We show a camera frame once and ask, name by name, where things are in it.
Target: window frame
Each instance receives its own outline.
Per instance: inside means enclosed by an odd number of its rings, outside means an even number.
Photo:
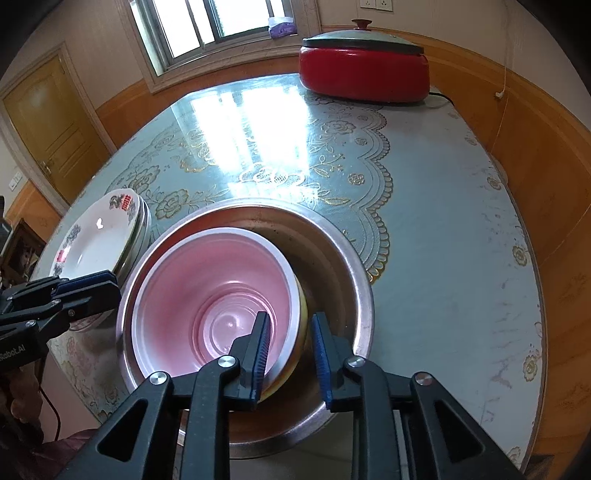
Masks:
[[[291,2],[284,2],[285,14],[291,14],[294,17],[298,28],[297,35],[271,39],[268,28],[261,27],[228,35],[227,37],[219,37],[219,32],[212,27],[215,40],[204,45],[196,28],[197,38],[201,46],[178,57],[172,57],[164,29],[160,22],[156,22],[151,17],[151,14],[155,14],[155,18],[157,18],[155,8],[152,12],[145,10],[149,8],[147,5],[154,6],[152,0],[135,0],[139,14],[142,17],[142,23],[150,38],[151,47],[155,50],[155,54],[152,53],[151,58],[139,27],[135,22],[131,9],[132,0],[116,1],[134,56],[151,93],[158,92],[192,77],[232,65],[295,55],[299,52],[301,41],[304,38],[320,33],[316,0],[291,0]],[[266,3],[267,8],[271,11],[270,0],[266,0]],[[286,3],[290,3],[291,12]],[[194,18],[191,21],[193,26],[196,27]]]

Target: wooden wainscoting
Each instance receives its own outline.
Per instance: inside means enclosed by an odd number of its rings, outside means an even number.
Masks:
[[[591,427],[591,133],[550,95],[513,72],[507,73],[504,97],[497,99],[504,70],[490,59],[433,38],[385,31],[425,47],[431,83],[454,100],[508,175],[533,244],[547,314],[545,404],[533,452],[553,456],[548,479],[556,479]],[[119,147],[186,93],[296,71],[296,57],[259,61],[155,95],[141,81],[97,113]]]
[[[15,227],[21,218],[24,219],[45,243],[51,238],[61,220],[59,213],[30,180],[25,183],[4,213],[4,218],[12,227]]]

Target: metal screw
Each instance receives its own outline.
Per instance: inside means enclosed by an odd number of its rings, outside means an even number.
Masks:
[[[230,368],[236,363],[236,359],[232,355],[224,355],[217,359],[217,364],[222,368]]]
[[[350,356],[347,359],[347,365],[351,368],[359,368],[365,365],[365,358],[359,355]]]
[[[154,372],[152,375],[150,375],[150,383],[152,385],[161,385],[166,382],[167,378],[168,375],[164,372]]]
[[[426,373],[426,372],[419,372],[414,376],[414,379],[417,381],[419,385],[423,387],[427,387],[433,383],[433,377]]]

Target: white plate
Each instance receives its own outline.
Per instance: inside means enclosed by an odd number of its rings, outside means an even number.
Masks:
[[[50,274],[72,279],[113,271],[134,233],[140,207],[131,189],[113,190],[94,202],[68,230]]]
[[[123,266],[120,272],[117,273],[117,281],[119,284],[119,288],[123,289],[125,282],[127,281],[127,277],[131,272],[131,269],[134,267],[136,262],[142,257],[142,255],[146,252],[150,245],[150,230],[152,228],[152,214],[150,213],[150,209],[148,205],[139,198],[140,200],[140,215],[138,219],[141,219],[142,224],[139,226],[138,235],[135,235],[133,238],[134,244],[129,247],[127,256],[123,263]],[[70,331],[72,332],[87,332],[88,330],[92,330],[98,327],[101,323],[103,323],[113,310],[109,310],[108,312],[99,313],[97,315],[93,315],[91,317],[87,317],[84,319],[80,319],[76,322],[73,322],[70,325]]]
[[[142,211],[142,224],[138,230],[138,235],[134,239],[134,244],[128,248],[128,252],[125,256],[121,268],[115,273],[119,286],[123,288],[123,284],[127,280],[131,269],[135,263],[141,258],[146,252],[150,244],[150,230],[152,229],[152,214],[146,202],[140,197]]]

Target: gold floral pattern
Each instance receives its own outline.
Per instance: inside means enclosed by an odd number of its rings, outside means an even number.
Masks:
[[[308,105],[328,105],[334,102],[332,98],[318,95],[311,90],[306,90],[303,99]]]
[[[174,217],[184,207],[188,207],[188,213],[192,213],[199,207],[211,205],[225,197],[228,191],[229,189],[218,190],[216,184],[207,191],[197,190],[191,195],[186,189],[165,193],[158,187],[154,192],[147,190],[144,199],[148,206],[155,207],[156,218],[163,220]]]
[[[519,468],[519,466],[521,465],[521,462],[519,461],[521,459],[521,448],[513,447],[507,453],[507,457],[509,457],[509,460],[511,460],[511,462],[513,462],[513,465],[515,465],[517,468]]]
[[[523,376],[527,382],[531,382],[538,373],[538,358],[535,355],[528,355],[523,362]]]
[[[538,373],[538,360],[542,358],[540,351],[530,344],[530,352],[523,362],[523,376],[526,382],[531,382]]]
[[[105,400],[111,405],[117,405],[119,401],[119,392],[116,388],[111,388],[105,392]]]
[[[187,203],[189,193],[185,189],[178,189],[176,192],[170,192],[165,195],[156,206],[156,218],[172,218],[181,211],[183,205]]]
[[[346,122],[345,120],[329,120],[324,125],[322,125],[322,130],[324,130],[329,135],[352,134],[355,128],[356,127],[354,124],[351,122]]]
[[[350,173],[349,174],[349,183],[351,185],[363,185],[365,183],[365,177],[362,173]]]
[[[153,165],[152,167],[148,167],[137,173],[135,177],[128,182],[128,187],[134,190],[138,195],[142,195],[143,192],[150,188],[150,184],[156,180],[159,173],[159,166]]]
[[[520,247],[519,245],[513,246],[513,258],[515,258],[517,264],[522,267],[527,265],[527,254],[525,252],[526,250],[523,247]]]
[[[99,422],[104,423],[109,420],[111,415],[113,415],[113,412],[105,412],[104,410],[101,410],[96,414],[96,418],[99,420]]]
[[[313,170],[314,172],[316,172],[321,177],[324,177],[327,179],[330,177],[330,173],[332,173],[334,171],[342,171],[343,170],[343,166],[336,163],[336,162],[344,157],[345,156],[342,153],[340,153],[338,155],[333,155],[333,158],[328,160],[326,158],[326,155],[321,155],[318,157],[318,163],[311,165],[310,169]]]
[[[486,179],[486,181],[488,182],[488,184],[493,187],[495,190],[500,190],[501,189],[501,182],[498,181],[497,179],[494,179],[493,177],[488,177]]]
[[[351,201],[351,199],[348,199],[348,198],[329,196],[330,190],[319,190],[317,192],[317,195],[318,195],[318,199],[321,202],[324,202],[325,204],[330,205],[331,207],[339,207],[341,205],[347,205]]]
[[[263,162],[255,162],[244,170],[239,176],[240,183],[260,183],[278,186],[298,186],[306,180],[305,172],[288,172],[281,167],[268,166]]]

